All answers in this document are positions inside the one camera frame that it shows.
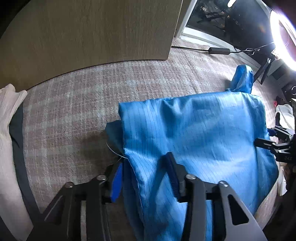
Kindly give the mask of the cream satin garment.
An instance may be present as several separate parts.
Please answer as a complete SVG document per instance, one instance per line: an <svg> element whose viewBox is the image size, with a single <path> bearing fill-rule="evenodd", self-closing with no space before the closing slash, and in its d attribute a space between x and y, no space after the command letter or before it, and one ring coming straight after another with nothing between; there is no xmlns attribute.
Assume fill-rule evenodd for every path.
<svg viewBox="0 0 296 241"><path fill-rule="evenodd" d="M293 115L293 109L289 104L279 104L276 106L275 125L283 128L287 133L291 134L291 136L288 137L287 135L280 133L280 137L278 137L279 143L288 142L288 138L290 140L292 139L292 135L295 133L295 117ZM280 181L280 196L282 196L287 191L283 164L280 164Z"/></svg>

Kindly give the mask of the plaid checkered bed sheet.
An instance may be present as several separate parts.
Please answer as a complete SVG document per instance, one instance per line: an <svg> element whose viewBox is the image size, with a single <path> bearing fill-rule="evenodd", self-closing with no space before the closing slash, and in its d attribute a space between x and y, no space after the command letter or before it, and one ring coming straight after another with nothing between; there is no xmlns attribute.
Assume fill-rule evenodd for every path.
<svg viewBox="0 0 296 241"><path fill-rule="evenodd" d="M84 183L115 159L105 126L118 104L224 91L237 55L207 56L200 45L174 39L166 61L129 61L84 68L28 91L23 103L24 155L30 188L43 211L68 181Z"/></svg>

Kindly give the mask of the beige folded garment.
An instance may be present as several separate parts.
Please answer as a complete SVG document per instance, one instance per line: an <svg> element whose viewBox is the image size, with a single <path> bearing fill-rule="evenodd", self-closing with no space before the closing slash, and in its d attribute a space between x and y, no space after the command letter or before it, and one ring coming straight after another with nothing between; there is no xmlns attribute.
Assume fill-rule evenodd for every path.
<svg viewBox="0 0 296 241"><path fill-rule="evenodd" d="M26 240L33 228L19 188L9 124L27 96L12 84L1 89L1 218L16 240Z"/></svg>

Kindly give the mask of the light wooden board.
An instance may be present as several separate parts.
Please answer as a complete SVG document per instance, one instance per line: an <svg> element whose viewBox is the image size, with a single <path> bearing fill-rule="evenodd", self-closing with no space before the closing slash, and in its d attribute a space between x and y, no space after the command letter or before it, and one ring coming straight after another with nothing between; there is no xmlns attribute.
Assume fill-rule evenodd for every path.
<svg viewBox="0 0 296 241"><path fill-rule="evenodd" d="M1 86L106 63L166 60L181 1L30 1L1 36Z"/></svg>

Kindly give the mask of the black tripod stand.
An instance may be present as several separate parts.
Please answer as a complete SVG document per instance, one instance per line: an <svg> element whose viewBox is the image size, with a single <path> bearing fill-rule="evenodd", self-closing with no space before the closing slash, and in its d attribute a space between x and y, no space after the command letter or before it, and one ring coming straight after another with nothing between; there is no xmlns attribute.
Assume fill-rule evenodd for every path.
<svg viewBox="0 0 296 241"><path fill-rule="evenodd" d="M260 76L262 76L260 80L260 84L262 85L267 78L267 74L271 68L271 64L275 60L274 54L270 54L270 56L267 58L267 60L261 65L261 67L258 69L258 71L254 75L253 82L255 83Z"/></svg>

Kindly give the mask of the blue striped garment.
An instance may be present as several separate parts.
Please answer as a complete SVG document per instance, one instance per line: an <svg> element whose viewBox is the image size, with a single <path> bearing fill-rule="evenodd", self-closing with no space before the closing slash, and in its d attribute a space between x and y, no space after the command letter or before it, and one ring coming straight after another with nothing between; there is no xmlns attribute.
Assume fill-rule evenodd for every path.
<svg viewBox="0 0 296 241"><path fill-rule="evenodd" d="M239 65L226 92L119 104L108 144L123 156L123 201L137 240L180 240L185 203L173 195L161 157L205 182L226 181L251 213L277 192L278 166L256 138L269 139L253 71Z"/></svg>

